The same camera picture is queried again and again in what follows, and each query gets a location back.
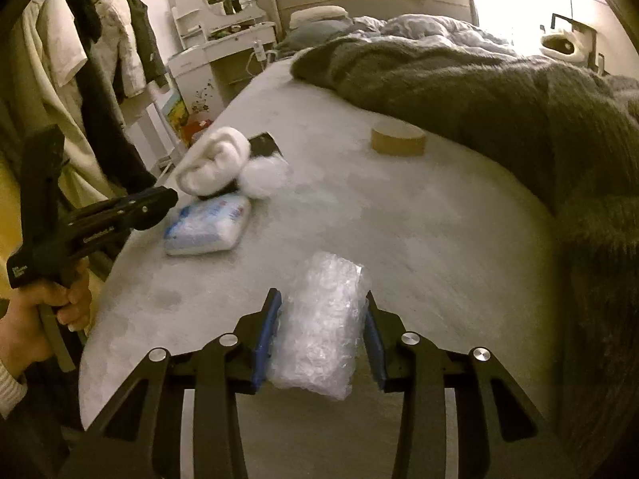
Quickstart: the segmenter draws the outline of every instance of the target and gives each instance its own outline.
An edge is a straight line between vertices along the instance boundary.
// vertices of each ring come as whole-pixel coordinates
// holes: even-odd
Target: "blue gripper pad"
[[[258,344],[253,354],[253,386],[255,390],[259,390],[262,382],[266,378],[266,364],[270,357],[270,345],[271,338],[273,337],[273,331],[277,320],[277,312],[279,312],[280,306],[282,306],[282,294],[277,291],[273,296],[268,312],[264,318],[262,324],[262,331],[258,338]]]
[[[366,347],[368,362],[371,366],[371,373],[381,390],[384,390],[388,375],[386,374],[386,362],[384,360],[384,348],[379,337],[379,331],[375,325],[375,319],[368,307],[369,301],[366,299],[366,319],[363,328],[363,343]]]

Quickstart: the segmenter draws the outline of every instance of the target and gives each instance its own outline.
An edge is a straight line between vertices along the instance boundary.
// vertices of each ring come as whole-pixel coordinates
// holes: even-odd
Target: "white pillow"
[[[348,12],[344,7],[336,5],[311,7],[310,9],[296,10],[291,14],[291,30],[298,28],[303,23],[320,22],[322,20],[340,20],[348,18]]]

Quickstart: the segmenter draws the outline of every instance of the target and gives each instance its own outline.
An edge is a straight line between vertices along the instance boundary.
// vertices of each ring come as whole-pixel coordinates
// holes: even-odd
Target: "cotton ball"
[[[257,200],[269,198],[288,180],[290,167],[280,154],[250,159],[238,176],[241,192]]]

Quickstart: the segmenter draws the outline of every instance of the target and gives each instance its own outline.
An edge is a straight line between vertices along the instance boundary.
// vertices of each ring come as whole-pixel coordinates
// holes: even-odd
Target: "blue and white package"
[[[189,205],[164,234],[168,255],[229,250],[238,242],[250,214],[250,201],[233,193]]]

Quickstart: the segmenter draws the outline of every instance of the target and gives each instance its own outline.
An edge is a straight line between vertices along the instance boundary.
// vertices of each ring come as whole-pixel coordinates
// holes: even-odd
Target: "gray pillow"
[[[353,20],[322,20],[320,22],[304,23],[295,30],[291,30],[285,40],[275,47],[277,59],[284,59],[295,55],[305,48],[320,46],[328,40],[344,34],[353,25]]]

